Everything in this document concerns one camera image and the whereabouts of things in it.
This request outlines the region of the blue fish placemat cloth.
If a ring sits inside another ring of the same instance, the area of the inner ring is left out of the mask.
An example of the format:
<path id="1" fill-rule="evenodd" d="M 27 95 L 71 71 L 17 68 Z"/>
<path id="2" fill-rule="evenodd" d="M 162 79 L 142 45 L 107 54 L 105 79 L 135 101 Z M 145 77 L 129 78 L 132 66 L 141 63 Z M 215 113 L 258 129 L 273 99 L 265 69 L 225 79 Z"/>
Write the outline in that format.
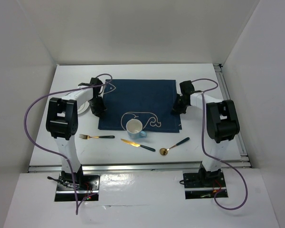
<path id="1" fill-rule="evenodd" d="M 176 97 L 175 80 L 114 79 L 104 88 L 106 111 L 98 128 L 122 131 L 137 119 L 145 131 L 179 133 L 181 118 L 171 113 Z"/>

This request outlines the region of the white and blue mug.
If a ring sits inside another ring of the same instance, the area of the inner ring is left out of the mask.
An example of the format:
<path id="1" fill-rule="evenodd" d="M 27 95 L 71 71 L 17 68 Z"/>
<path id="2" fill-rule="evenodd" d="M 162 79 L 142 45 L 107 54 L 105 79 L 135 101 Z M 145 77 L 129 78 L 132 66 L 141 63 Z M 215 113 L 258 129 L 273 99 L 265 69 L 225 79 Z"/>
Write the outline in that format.
<path id="1" fill-rule="evenodd" d="M 131 139 L 147 137 L 147 133 L 143 131 L 142 122 L 137 119 L 131 119 L 126 123 L 126 131 Z"/>

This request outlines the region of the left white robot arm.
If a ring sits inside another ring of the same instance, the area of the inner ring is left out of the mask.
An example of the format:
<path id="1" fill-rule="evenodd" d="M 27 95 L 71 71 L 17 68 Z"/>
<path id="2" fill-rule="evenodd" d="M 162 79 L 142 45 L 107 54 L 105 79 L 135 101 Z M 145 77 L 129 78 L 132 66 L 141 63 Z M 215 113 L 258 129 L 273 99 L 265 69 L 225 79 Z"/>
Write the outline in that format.
<path id="1" fill-rule="evenodd" d="M 90 83 L 80 83 L 79 90 L 62 98 L 53 97 L 49 101 L 46 130 L 50 132 L 63 155 L 61 179 L 77 190 L 84 185 L 83 169 L 75 145 L 75 134 L 78 130 L 77 109 L 88 102 L 92 114 L 102 117 L 106 107 L 100 96 L 101 80 L 92 78 Z"/>

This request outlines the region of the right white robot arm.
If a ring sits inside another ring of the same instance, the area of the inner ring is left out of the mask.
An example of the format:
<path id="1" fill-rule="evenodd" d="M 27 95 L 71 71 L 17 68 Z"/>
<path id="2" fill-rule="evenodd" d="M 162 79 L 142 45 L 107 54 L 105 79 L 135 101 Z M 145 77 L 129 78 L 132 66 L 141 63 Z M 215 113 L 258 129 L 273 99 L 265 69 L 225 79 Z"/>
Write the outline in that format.
<path id="1" fill-rule="evenodd" d="M 206 94 L 213 90 L 196 90 L 193 82 L 180 83 L 171 113 L 185 114 L 187 107 L 194 106 L 202 110 L 201 146 L 205 155 L 198 171 L 198 181 L 202 186 L 209 186 L 219 179 L 222 164 L 236 169 L 224 161 L 229 143 L 240 131 L 235 104 L 232 100 L 216 99 Z"/>

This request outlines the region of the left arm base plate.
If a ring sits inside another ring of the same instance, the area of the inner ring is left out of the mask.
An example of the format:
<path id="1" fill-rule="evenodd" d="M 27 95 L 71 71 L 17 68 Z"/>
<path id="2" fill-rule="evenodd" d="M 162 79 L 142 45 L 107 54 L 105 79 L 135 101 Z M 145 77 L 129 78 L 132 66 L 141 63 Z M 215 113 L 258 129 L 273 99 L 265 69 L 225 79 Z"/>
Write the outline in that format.
<path id="1" fill-rule="evenodd" d="M 70 202 L 75 201 L 74 189 L 72 182 L 63 182 L 61 176 L 55 179 L 57 182 L 55 202 Z M 76 191 L 78 201 L 81 201 L 84 197 L 89 196 L 86 201 L 98 201 L 99 200 L 99 186 L 100 175 L 85 175 L 82 178 L 81 184 L 76 184 Z"/>

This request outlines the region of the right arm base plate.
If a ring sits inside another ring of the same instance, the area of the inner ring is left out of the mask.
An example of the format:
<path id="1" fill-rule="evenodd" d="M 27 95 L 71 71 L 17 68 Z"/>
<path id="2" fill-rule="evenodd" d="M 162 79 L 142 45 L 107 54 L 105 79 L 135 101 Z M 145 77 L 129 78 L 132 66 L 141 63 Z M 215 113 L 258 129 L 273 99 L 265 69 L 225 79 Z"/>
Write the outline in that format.
<path id="1" fill-rule="evenodd" d="M 179 181 L 184 186 L 185 199 L 210 199 L 227 198 L 228 191 L 224 174 L 221 169 L 210 172 L 200 168 L 198 172 L 183 173 L 183 179 Z"/>

